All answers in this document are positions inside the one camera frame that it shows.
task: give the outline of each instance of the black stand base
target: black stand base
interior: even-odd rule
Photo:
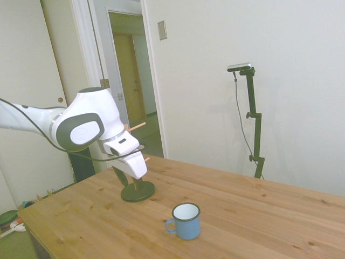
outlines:
[[[155,193],[155,186],[148,181],[141,181],[139,189],[135,189],[135,183],[131,183],[121,191],[121,198],[127,202],[139,202],[146,200]]]

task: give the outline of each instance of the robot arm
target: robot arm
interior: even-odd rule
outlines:
[[[113,97],[104,88],[81,90],[68,108],[15,106],[28,115],[56,146],[69,152],[81,151],[95,141],[108,158],[127,155],[139,147],[138,140],[125,130]],[[0,128],[42,134],[14,107],[3,102],[0,102]],[[147,172],[141,152],[109,163],[136,179]]]

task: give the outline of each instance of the enamel mug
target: enamel mug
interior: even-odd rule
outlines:
[[[179,238],[185,240],[195,239],[200,234],[200,208],[190,202],[181,203],[172,210],[171,220],[165,223],[168,233],[176,233]],[[169,230],[168,225],[175,222],[175,229]]]

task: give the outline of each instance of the wooden stick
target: wooden stick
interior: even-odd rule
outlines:
[[[141,126],[144,126],[144,125],[146,125],[146,122],[143,122],[139,125],[136,125],[133,128],[128,129],[127,131],[131,132],[131,131],[136,130],[137,128],[140,128]]]

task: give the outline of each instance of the black cable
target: black cable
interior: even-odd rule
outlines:
[[[48,136],[37,126],[37,124],[36,124],[29,116],[27,116],[25,112],[23,112],[23,111],[22,111],[21,109],[19,109],[17,106],[15,106],[14,104],[12,104],[12,103],[10,103],[9,101],[6,101],[6,100],[4,100],[4,99],[2,99],[2,98],[0,98],[0,101],[6,103],[6,104],[12,106],[13,108],[15,108],[16,110],[18,110],[24,117],[26,117],[26,118],[29,120],[29,122],[31,122],[31,123],[35,126],[36,129],[38,129],[38,131],[45,137],[45,139],[46,139],[53,147],[55,147],[56,149],[58,149],[58,150],[60,150],[60,151],[62,151],[62,152],[65,152],[65,153],[67,153],[67,154],[76,155],[76,156],[79,156],[79,157],[81,157],[81,158],[89,159],[89,160],[96,161],[96,162],[107,162],[107,161],[116,160],[116,159],[119,159],[119,158],[124,158],[124,157],[126,157],[126,156],[132,155],[132,154],[134,154],[134,153],[136,153],[136,152],[139,152],[139,151],[141,151],[141,150],[144,149],[144,148],[141,148],[141,149],[138,149],[137,151],[133,151],[133,152],[127,154],[127,155],[117,156],[116,158],[109,158],[109,159],[89,158],[88,156],[85,156],[85,155],[77,154],[77,153],[75,153],[75,152],[70,152],[70,151],[68,151],[68,150],[64,150],[64,149],[59,148],[58,146],[56,146],[56,145],[49,139],[49,137],[48,137]]]
[[[241,130],[242,130],[242,134],[243,134],[243,138],[244,140],[246,141],[246,144],[247,144],[247,147],[250,151],[250,154],[253,156],[253,152],[248,144],[248,141],[247,141],[247,138],[246,138],[246,135],[244,134],[244,130],[243,130],[243,124],[242,124],[242,117],[241,117],[241,111],[239,109],[239,105],[238,105],[238,98],[237,98],[237,78],[236,78],[236,73],[235,72],[232,72],[233,73],[233,76],[235,77],[235,95],[236,95],[236,105],[237,105],[237,110],[238,110],[238,115],[239,115],[239,121],[241,123]]]

